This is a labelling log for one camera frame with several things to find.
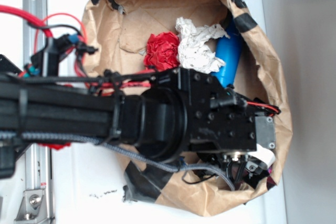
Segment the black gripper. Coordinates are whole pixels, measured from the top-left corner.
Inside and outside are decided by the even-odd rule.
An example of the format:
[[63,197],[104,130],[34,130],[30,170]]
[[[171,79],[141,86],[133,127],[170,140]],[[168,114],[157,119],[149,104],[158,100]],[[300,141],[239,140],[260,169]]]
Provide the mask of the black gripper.
[[183,151],[195,153],[202,165],[178,156],[179,170],[200,170],[234,188],[247,174],[266,172],[275,161],[276,106],[251,100],[231,85],[195,70],[175,68],[176,93],[185,113]]

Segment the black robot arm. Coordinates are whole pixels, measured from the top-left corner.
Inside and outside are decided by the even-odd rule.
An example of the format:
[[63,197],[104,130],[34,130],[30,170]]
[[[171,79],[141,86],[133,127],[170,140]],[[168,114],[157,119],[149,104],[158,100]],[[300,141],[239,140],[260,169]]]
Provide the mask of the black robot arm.
[[1,75],[1,178],[31,143],[92,143],[170,173],[202,170],[229,187],[274,159],[277,106],[192,69],[104,77]]

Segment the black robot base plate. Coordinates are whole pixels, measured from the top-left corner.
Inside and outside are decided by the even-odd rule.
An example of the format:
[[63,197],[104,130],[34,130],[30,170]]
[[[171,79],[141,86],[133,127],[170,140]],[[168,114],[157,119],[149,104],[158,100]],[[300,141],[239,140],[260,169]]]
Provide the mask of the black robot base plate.
[[[18,75],[22,71],[6,56],[1,55],[1,73],[10,72]],[[1,140],[1,179],[10,178],[15,172],[16,151],[13,137]]]

